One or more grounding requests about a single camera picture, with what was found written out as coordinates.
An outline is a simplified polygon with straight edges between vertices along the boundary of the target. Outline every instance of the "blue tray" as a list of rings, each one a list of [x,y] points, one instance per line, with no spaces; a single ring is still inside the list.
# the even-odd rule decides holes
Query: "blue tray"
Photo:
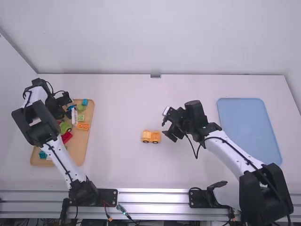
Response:
[[[221,127],[232,141],[265,164],[281,165],[281,153],[261,99],[221,98],[217,107]]]

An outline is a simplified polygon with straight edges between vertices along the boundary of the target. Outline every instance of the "wooden tray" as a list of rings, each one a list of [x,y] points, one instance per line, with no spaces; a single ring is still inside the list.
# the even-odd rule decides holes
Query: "wooden tray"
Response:
[[[82,99],[74,99],[75,104],[80,105]],[[85,116],[84,123],[89,123],[91,125],[92,116],[94,111],[94,102],[89,100],[88,106],[85,111],[78,112],[78,115],[83,114]],[[65,117],[65,121],[71,123],[71,120]],[[73,137],[65,144],[67,151],[69,152],[71,158],[74,160],[76,165],[81,166],[85,160],[86,148],[88,144],[90,128],[88,131],[77,129],[76,126],[72,127]],[[51,160],[40,159],[39,157],[40,148],[34,147],[32,151],[32,156],[30,158],[30,164],[33,166],[54,166]]]

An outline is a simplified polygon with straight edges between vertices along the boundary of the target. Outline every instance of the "white wall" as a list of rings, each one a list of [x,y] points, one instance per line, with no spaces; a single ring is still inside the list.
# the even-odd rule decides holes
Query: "white wall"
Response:
[[[299,0],[0,0],[39,73],[285,74],[301,110]]]
[[[18,128],[11,112],[23,103],[22,93],[37,74],[0,34],[0,166]]]

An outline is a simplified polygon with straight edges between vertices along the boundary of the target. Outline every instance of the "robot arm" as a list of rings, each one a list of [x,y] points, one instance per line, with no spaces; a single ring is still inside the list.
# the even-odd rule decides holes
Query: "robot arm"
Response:
[[[238,207],[247,222],[258,226],[271,224],[285,216],[289,218],[293,213],[282,170],[274,163],[265,165],[255,159],[231,141],[220,126],[208,123],[200,101],[187,102],[185,109],[167,107],[163,116],[162,126],[167,121],[172,123],[163,134],[174,142],[191,134],[194,141],[215,154],[239,181],[239,189],[231,190],[237,200],[234,204],[222,192],[227,187],[226,181],[209,186],[207,194],[211,206],[223,199],[226,203],[220,204]]]
[[[99,200],[98,190],[70,157],[57,122],[65,115],[62,106],[72,100],[68,92],[57,99],[54,95],[46,81],[33,80],[32,86],[24,90],[23,105],[12,112],[12,117],[26,140],[44,151],[59,169],[69,189],[69,198],[77,205],[93,205]]]

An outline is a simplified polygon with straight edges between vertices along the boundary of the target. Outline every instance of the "cutting board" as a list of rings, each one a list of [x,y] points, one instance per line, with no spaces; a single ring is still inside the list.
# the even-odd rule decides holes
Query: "cutting board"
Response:
[[[261,99],[221,98],[217,106],[221,127],[232,141],[265,164],[281,165],[281,152]]]
[[[82,103],[82,99],[74,99],[73,102],[77,105],[80,105]],[[85,121],[83,122],[89,123],[90,127],[92,123],[94,106],[95,105],[93,100],[88,100],[88,105],[86,107],[86,110],[83,112],[78,112],[78,115],[83,114],[85,116]],[[68,119],[66,116],[64,120],[71,123],[71,120]],[[65,147],[67,148],[67,151],[69,152],[71,158],[78,166],[81,166],[85,160],[89,132],[90,132],[90,128],[88,131],[86,131],[86,130],[77,129],[76,126],[73,126],[71,131],[73,137],[65,144]],[[40,159],[39,152],[40,152],[40,148],[38,147],[33,148],[32,156],[30,158],[31,165],[42,166],[42,167],[54,166],[51,160]]]

